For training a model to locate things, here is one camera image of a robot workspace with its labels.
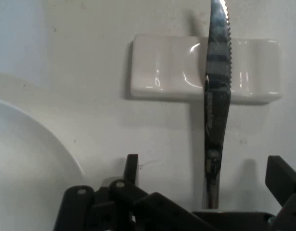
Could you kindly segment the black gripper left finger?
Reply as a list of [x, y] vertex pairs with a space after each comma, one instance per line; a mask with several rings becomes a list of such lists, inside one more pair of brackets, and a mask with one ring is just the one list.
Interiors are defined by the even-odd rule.
[[214, 231], [216, 228], [160, 193], [136, 185], [138, 155], [128, 154], [121, 178], [95, 191], [87, 185], [63, 195], [55, 231]]

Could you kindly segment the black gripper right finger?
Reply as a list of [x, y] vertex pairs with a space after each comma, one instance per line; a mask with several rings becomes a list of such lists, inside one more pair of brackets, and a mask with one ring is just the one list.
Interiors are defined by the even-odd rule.
[[269, 156], [265, 184], [281, 210], [270, 221], [272, 231], [296, 231], [296, 171], [280, 156]]

